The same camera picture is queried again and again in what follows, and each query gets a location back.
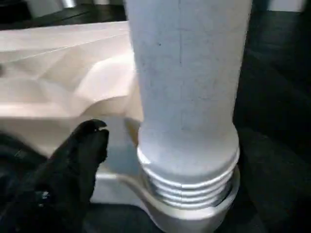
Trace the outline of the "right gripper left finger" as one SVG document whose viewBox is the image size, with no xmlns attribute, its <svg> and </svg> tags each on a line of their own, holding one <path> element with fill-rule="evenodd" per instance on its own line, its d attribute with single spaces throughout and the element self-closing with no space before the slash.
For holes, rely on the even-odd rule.
<svg viewBox="0 0 311 233">
<path fill-rule="evenodd" d="M 99 165 L 107 158 L 104 121 L 80 123 L 46 158 L 0 135 L 0 230 L 3 233 L 83 233 Z"/>
</svg>

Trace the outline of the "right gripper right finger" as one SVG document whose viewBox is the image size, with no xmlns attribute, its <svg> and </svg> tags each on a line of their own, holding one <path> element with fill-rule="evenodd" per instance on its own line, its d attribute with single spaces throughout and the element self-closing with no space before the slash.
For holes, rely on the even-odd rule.
<svg viewBox="0 0 311 233">
<path fill-rule="evenodd" d="M 284 143 L 238 131 L 242 188 L 268 233 L 311 231 L 311 166 Z"/>
</svg>

